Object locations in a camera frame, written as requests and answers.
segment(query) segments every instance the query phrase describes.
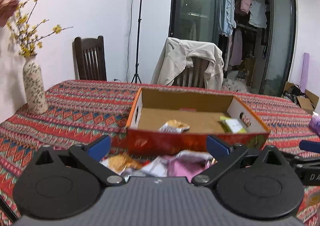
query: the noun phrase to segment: tripod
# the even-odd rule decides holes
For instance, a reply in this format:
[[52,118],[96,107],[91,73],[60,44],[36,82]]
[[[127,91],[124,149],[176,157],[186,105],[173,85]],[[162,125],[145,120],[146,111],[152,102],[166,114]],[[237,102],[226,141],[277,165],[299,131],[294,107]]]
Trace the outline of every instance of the tripod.
[[142,0],[140,0],[140,9],[139,9],[139,19],[138,19],[138,37],[137,37],[137,54],[136,54],[136,72],[132,78],[132,81],[131,83],[138,83],[138,80],[141,84],[141,80],[140,80],[140,77],[139,77],[139,74],[138,74],[138,66],[139,66],[139,63],[138,63],[138,58],[139,58],[139,40],[140,40],[140,24],[141,24],[141,8],[142,8]]

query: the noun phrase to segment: sliding glass door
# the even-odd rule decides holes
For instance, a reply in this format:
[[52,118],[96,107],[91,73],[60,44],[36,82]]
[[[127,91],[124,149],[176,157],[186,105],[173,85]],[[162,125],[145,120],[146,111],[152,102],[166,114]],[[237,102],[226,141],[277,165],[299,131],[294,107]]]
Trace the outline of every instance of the sliding glass door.
[[172,0],[172,2],[169,36],[184,40],[215,42],[214,30],[217,29],[219,0]]
[[270,46],[259,94],[281,96],[293,56],[296,1],[271,0],[271,3]]

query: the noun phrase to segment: table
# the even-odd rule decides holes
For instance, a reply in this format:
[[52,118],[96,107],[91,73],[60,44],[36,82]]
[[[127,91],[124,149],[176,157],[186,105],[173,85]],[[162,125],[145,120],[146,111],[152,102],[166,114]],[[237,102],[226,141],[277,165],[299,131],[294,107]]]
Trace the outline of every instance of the table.
[[[303,157],[316,154],[301,151],[302,139],[319,141],[308,128],[311,116],[292,102],[277,97],[209,91],[198,88],[162,87],[103,81],[67,80],[46,92],[49,109],[42,115],[28,113],[24,105],[0,124],[0,194],[17,212],[12,190],[35,151],[43,144],[66,149],[75,143],[89,143],[103,134],[112,137],[112,153],[121,151],[126,136],[125,124],[138,88],[168,91],[195,91],[208,94],[235,94],[270,127],[267,144]],[[318,187],[306,187],[305,198]],[[300,206],[297,217],[314,226],[317,207]],[[1,212],[1,224],[8,219]]]

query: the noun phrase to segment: light blue shirt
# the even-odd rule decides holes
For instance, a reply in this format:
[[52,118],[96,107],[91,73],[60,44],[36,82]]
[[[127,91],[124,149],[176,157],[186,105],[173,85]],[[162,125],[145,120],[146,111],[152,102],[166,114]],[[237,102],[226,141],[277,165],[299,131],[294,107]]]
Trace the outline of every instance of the light blue shirt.
[[235,0],[221,0],[219,34],[230,37],[233,28],[236,28]]

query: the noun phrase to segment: purple yoga mat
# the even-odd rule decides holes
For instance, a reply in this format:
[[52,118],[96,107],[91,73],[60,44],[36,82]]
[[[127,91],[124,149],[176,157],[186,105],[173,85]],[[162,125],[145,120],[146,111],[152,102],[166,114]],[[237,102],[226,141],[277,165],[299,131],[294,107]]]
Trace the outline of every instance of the purple yoga mat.
[[305,52],[303,54],[303,65],[302,65],[302,73],[301,73],[301,80],[300,80],[300,90],[303,93],[306,91],[306,86],[308,81],[309,59],[310,59],[310,54]]

